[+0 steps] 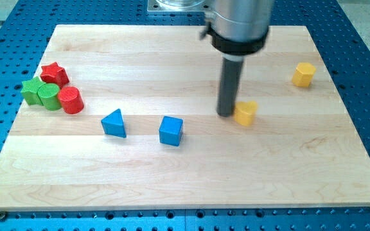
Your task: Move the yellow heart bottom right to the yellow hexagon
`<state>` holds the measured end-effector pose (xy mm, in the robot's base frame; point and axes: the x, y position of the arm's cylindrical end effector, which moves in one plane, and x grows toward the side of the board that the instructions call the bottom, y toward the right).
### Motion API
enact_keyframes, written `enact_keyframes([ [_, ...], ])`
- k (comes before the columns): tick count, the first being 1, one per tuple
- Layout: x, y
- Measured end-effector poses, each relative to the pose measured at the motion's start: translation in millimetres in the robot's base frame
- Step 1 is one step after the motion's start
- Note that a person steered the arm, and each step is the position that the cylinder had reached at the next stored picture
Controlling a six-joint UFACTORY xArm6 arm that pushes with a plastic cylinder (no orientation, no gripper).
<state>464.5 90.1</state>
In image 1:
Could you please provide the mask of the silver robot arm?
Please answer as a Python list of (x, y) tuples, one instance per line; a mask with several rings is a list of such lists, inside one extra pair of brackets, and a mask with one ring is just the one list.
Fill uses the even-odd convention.
[(245, 57), (261, 50), (269, 33), (274, 0), (215, 0), (204, 13), (206, 26), (200, 39), (222, 54), (216, 112), (233, 114)]

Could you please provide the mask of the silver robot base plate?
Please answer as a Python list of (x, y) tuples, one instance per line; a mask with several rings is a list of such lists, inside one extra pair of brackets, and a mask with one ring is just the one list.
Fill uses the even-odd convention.
[(201, 12), (208, 9), (212, 0), (148, 0), (149, 12)]

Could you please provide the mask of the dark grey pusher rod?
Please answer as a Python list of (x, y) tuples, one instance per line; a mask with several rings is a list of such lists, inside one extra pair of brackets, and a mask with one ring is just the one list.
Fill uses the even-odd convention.
[(244, 58), (228, 59), (223, 57), (218, 91), (216, 112), (219, 116), (229, 117), (233, 114), (236, 95), (240, 84)]

